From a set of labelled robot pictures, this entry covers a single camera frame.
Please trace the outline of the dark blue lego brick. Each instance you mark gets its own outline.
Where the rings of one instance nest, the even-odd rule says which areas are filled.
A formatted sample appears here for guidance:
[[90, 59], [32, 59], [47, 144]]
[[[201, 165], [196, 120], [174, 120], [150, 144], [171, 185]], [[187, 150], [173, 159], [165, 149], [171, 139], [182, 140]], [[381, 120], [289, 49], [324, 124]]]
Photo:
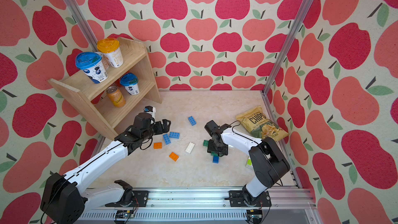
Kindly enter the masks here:
[[219, 163], [219, 157], [214, 156], [213, 159], [212, 159], [212, 162], [218, 164]]

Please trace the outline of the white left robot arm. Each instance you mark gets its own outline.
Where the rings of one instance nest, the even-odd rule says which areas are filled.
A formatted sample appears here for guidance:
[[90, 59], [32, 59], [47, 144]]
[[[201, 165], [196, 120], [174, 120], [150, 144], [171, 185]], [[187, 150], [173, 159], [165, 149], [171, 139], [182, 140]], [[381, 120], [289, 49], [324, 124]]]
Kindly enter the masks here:
[[116, 207], [141, 206], [140, 198], [131, 185], [123, 180], [90, 189], [89, 186], [120, 160], [153, 140], [155, 135], [169, 132], [171, 121], [155, 121], [151, 115], [140, 113], [134, 124], [115, 137], [104, 150], [63, 175], [52, 174], [46, 181], [40, 209], [56, 224], [73, 224], [94, 208], [110, 204]]

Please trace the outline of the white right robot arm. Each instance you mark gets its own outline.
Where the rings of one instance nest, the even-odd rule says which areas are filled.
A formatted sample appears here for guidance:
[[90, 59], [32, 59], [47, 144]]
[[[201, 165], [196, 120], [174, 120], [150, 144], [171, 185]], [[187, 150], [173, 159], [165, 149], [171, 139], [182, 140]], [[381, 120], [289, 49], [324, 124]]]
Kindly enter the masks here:
[[267, 190], [273, 187], [290, 171], [284, 154], [270, 138], [253, 138], [233, 130], [229, 124], [217, 125], [213, 120], [205, 125], [210, 135], [207, 152], [217, 157], [228, 155], [232, 146], [248, 155], [252, 162], [255, 177], [241, 191], [230, 191], [227, 200], [232, 207], [271, 206]]

